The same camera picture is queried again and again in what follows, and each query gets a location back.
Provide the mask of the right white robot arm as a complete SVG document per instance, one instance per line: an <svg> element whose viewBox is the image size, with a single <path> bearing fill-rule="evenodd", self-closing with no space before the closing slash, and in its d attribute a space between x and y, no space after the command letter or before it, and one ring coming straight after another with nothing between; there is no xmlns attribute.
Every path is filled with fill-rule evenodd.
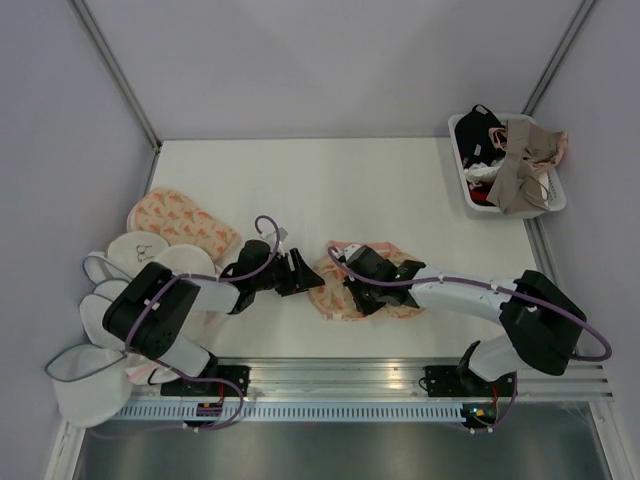
<svg viewBox="0 0 640 480"><path fill-rule="evenodd" d="M455 367L459 388L478 395L503 377L530 367L551 376L565 373L581 328L562 313L586 317L545 275L527 270L515 280L485 283L451 277L423 262L393 264L366 245L344 249L339 262L356 310L368 316L384 306L441 309L491 321L504 329L475 341Z"/></svg>

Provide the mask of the tulip print mesh laundry bag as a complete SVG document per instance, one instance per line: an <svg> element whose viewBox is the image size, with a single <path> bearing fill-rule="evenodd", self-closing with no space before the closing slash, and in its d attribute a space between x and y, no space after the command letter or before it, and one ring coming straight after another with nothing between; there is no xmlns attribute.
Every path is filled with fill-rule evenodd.
<svg viewBox="0 0 640 480"><path fill-rule="evenodd" d="M398 249L390 242L367 243L384 259L399 266L404 260L417 260L416 257ZM424 308L410 306L385 305L378 311L365 315L356 309L348 288L343 285L346 274L342 272L325 253L312 267L325 282L324 286L309 291L309 299L314 307L329 321L357 322L380 319L410 319L424 312Z"/></svg>

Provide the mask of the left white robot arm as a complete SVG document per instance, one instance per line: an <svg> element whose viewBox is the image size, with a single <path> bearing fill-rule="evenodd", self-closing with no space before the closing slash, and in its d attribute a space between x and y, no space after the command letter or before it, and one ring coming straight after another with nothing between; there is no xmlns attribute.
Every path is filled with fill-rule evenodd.
<svg viewBox="0 0 640 480"><path fill-rule="evenodd" d="M182 334L189 314L201 308L236 315L259 292L288 297L324 285L298 249L280 253L263 240L249 240L219 276L175 274L159 262L148 264L107 308L102 326L124 342L126 352L170 368L195 395L206 396L218 384L218 359Z"/></svg>

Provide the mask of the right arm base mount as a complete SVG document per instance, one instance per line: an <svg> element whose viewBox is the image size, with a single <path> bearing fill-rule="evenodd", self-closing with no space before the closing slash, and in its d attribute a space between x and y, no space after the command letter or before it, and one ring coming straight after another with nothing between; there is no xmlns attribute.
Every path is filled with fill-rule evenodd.
<svg viewBox="0 0 640 480"><path fill-rule="evenodd" d="M506 398L514 393L515 375L487 381L453 365L432 365L424 367L419 385L429 398Z"/></svg>

